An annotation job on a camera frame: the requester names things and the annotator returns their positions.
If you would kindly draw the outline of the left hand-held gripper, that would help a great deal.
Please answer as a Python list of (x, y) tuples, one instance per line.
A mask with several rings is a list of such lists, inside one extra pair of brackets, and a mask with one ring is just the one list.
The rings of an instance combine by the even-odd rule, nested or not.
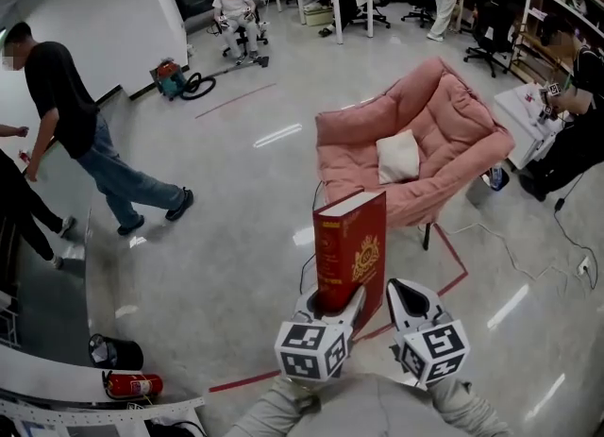
[(284, 377), (326, 382), (340, 375), (350, 353), (350, 339), (364, 308), (366, 291), (360, 286), (336, 316), (324, 316), (319, 290), (311, 287), (298, 297), (294, 314), (283, 322), (275, 352)]

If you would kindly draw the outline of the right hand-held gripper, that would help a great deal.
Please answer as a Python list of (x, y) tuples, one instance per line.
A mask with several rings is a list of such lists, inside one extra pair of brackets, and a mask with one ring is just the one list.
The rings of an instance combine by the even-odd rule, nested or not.
[(422, 386), (456, 375), (471, 349), (461, 320), (443, 312), (439, 296), (414, 281), (389, 279), (386, 297), (391, 321), (397, 329), (406, 328), (407, 314), (410, 317), (436, 317), (414, 331), (407, 328), (395, 333), (395, 359), (402, 367)]

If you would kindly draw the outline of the red hardcover book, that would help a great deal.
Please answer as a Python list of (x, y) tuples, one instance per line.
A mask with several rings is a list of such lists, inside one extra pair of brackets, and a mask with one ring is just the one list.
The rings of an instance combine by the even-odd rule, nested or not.
[(356, 191), (332, 202), (313, 212), (313, 227), (318, 310), (336, 314), (363, 288), (358, 333), (382, 305), (386, 193)]

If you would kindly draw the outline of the pink cushioned lounge chair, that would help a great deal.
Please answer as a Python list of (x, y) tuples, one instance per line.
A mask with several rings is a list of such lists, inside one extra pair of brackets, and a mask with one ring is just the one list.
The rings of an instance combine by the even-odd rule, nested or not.
[[(383, 191), (389, 227), (435, 223), (450, 198), (515, 147), (508, 130), (438, 57), (367, 101), (319, 113), (315, 124), (326, 201)], [(418, 145), (418, 176), (379, 183), (377, 142), (407, 130)]]

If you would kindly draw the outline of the person's right forearm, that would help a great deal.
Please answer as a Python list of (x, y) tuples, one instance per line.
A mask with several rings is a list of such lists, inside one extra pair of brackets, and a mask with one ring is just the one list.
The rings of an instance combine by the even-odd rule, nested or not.
[(447, 377), (429, 384), (434, 408), (447, 424), (471, 437), (512, 437), (488, 400), (477, 395), (469, 381)]

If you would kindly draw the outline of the person's own torso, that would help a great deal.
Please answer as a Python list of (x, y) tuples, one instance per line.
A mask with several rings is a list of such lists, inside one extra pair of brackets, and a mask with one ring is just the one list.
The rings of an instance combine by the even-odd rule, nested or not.
[(288, 437), (464, 437), (435, 410), (429, 393), (379, 375), (343, 378), (322, 388), (317, 403)]

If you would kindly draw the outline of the white cushion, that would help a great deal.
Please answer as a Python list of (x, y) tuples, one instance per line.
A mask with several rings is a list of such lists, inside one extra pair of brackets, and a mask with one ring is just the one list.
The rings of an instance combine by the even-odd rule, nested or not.
[(410, 129), (377, 140), (377, 158), (380, 185), (419, 177), (419, 148)]

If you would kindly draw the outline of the red fire extinguisher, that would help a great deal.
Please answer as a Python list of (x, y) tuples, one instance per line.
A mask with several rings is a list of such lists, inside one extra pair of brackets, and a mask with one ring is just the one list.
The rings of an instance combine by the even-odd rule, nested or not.
[(160, 395), (163, 381), (155, 374), (102, 373), (106, 395), (112, 400), (138, 400)]

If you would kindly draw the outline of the black waste bin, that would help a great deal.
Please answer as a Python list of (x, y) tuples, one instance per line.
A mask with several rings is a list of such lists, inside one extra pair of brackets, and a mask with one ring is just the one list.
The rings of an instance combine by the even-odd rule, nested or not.
[(144, 356), (140, 346), (133, 341), (94, 334), (88, 343), (92, 365), (106, 370), (134, 370), (143, 368)]

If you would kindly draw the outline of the white low table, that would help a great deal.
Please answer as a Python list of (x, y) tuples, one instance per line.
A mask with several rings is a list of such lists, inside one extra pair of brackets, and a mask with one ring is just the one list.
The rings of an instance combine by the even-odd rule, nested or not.
[(560, 117), (551, 120), (542, 115), (545, 105), (540, 96), (541, 89), (537, 83), (528, 83), (494, 98), (493, 112), (515, 142), (508, 160), (516, 169), (542, 159), (563, 128)]

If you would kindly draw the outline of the green and red vacuum cleaner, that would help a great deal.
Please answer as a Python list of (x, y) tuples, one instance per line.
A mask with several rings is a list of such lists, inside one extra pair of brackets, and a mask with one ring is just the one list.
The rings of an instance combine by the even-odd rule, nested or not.
[(183, 97), (187, 80), (180, 65), (173, 59), (163, 59), (156, 68), (150, 71), (150, 75), (159, 93), (170, 101)]

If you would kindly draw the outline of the white curved counter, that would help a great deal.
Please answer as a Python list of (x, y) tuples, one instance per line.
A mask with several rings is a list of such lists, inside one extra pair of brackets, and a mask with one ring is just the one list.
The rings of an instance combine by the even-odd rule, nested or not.
[(34, 357), (0, 345), (0, 423), (19, 437), (151, 437), (158, 424), (208, 437), (204, 399), (135, 404), (108, 397), (102, 371)]

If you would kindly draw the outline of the cardboard box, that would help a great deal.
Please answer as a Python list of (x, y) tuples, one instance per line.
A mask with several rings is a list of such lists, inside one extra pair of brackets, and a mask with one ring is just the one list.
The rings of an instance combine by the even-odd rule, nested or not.
[(311, 4), (303, 7), (307, 26), (330, 25), (333, 22), (332, 6)]

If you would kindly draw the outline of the large black gaming chair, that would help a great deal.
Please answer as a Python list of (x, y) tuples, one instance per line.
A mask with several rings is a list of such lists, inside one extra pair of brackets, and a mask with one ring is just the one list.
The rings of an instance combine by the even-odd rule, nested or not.
[(508, 66), (495, 56), (507, 59), (513, 53), (513, 43), (517, 37), (514, 10), (508, 0), (476, 0), (474, 19), (472, 35), (476, 45), (466, 48), (463, 61), (484, 60), (492, 78), (496, 78), (496, 65), (506, 74)]

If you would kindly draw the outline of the white shelving unit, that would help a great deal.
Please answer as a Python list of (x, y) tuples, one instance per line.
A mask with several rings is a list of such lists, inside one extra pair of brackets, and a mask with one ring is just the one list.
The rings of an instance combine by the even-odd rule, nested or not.
[(525, 83), (563, 82), (572, 73), (572, 57), (559, 58), (540, 41), (548, 14), (567, 21), (579, 40), (604, 58), (604, 0), (525, 0), (508, 65), (511, 73)]

